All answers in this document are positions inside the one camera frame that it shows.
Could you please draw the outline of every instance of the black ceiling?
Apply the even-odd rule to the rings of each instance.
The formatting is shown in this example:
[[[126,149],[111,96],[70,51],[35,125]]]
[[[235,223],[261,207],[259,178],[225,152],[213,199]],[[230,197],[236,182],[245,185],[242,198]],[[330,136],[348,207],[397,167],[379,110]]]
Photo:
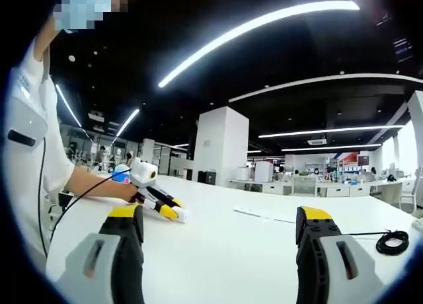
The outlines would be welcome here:
[[[277,20],[214,50],[164,88],[157,86],[179,63],[232,28],[315,1],[330,0],[130,0],[127,13],[105,14],[95,30],[62,32],[52,44],[52,76],[87,130],[98,124],[88,118],[91,110],[104,114],[107,131],[109,121],[123,123],[139,108],[139,116],[122,135],[133,141],[149,137],[186,143],[196,131],[198,116],[220,106],[249,118],[250,142],[269,155],[305,147],[309,138],[258,139],[261,134],[386,124],[417,84],[351,79],[228,100],[266,85],[340,72],[399,71],[419,77],[423,59],[416,34],[395,10],[407,0],[398,0],[396,7],[390,0],[378,0],[392,18],[382,26],[363,10]],[[413,44],[412,57],[401,63],[392,44],[399,36]],[[69,61],[70,55],[75,62]],[[75,125],[60,101],[58,114]],[[405,112],[397,123],[408,120]],[[369,142],[376,133],[327,137],[330,145],[355,145]]]

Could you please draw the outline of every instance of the white shirt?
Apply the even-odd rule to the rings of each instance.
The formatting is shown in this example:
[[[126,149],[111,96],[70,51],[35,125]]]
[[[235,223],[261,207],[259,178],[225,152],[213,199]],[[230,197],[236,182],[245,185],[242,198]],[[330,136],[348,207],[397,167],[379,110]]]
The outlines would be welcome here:
[[[56,106],[58,97],[53,81],[48,75],[50,55],[46,52],[43,61],[34,59],[34,42],[20,65],[20,74],[29,83],[31,98],[37,98],[45,110],[48,125],[46,134],[46,156],[42,176],[41,220],[44,242],[48,249],[51,232],[49,203],[46,195],[57,197],[70,179],[74,165],[66,157],[59,131]],[[5,148],[5,174],[15,217],[24,240],[44,254],[38,229],[38,182],[42,164],[44,142],[32,152],[21,153],[10,143]]]

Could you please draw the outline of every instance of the robotic hand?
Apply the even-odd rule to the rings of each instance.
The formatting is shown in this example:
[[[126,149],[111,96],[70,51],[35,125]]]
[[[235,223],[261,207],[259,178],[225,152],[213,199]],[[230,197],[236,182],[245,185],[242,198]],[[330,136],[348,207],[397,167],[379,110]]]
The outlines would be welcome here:
[[[186,210],[182,208],[182,204],[156,184],[157,166],[141,162],[141,159],[136,157],[131,168],[130,180],[138,187],[138,193],[143,198],[143,206],[157,211],[166,218],[185,223]]]

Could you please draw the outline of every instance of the face mask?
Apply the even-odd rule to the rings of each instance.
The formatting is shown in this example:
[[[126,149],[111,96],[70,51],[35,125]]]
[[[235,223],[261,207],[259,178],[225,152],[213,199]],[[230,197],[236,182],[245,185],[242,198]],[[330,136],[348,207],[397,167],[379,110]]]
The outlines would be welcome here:
[[[102,21],[104,12],[112,11],[112,0],[61,0],[54,7],[56,30],[93,29],[94,21]]]

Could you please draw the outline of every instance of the black cable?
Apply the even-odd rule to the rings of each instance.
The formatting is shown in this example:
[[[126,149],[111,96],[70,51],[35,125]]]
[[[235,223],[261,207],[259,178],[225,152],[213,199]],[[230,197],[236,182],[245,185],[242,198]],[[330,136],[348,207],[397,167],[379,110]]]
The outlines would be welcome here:
[[[44,236],[42,234],[42,228],[41,228],[41,181],[42,181],[42,171],[44,170],[44,159],[46,158],[46,138],[44,138],[43,141],[44,141],[44,148],[42,150],[40,179],[38,181],[38,230],[40,231],[42,248],[43,248],[44,254],[47,258],[47,249],[46,249],[46,244],[44,243]]]
[[[56,232],[56,227],[58,226],[59,222],[61,221],[61,219],[64,217],[64,215],[67,213],[67,211],[70,209],[70,207],[72,207],[77,201],[79,201],[82,197],[84,197],[85,195],[87,195],[91,190],[93,190],[94,188],[96,188],[97,186],[103,184],[104,182],[106,182],[107,180],[110,180],[112,177],[124,174],[126,172],[131,171],[131,169],[128,170],[124,170],[122,172],[116,173],[112,176],[109,176],[108,178],[105,178],[104,180],[102,180],[101,182],[98,182],[97,184],[95,184],[93,187],[91,187],[90,189],[88,189],[86,192],[84,192],[82,195],[80,195],[76,200],[74,200],[66,209],[65,211],[60,215],[59,219],[56,221],[56,224],[54,225],[53,231],[52,231],[52,236],[50,238],[50,240],[53,240],[53,236],[54,233]]]
[[[376,243],[376,250],[381,254],[387,254],[389,256],[396,256],[403,253],[408,248],[408,233],[405,231],[384,231],[378,233],[348,233],[347,235],[351,236],[361,236],[361,235],[380,235],[382,237]],[[398,239],[401,240],[401,244],[395,247],[391,247],[386,244],[388,240]]]

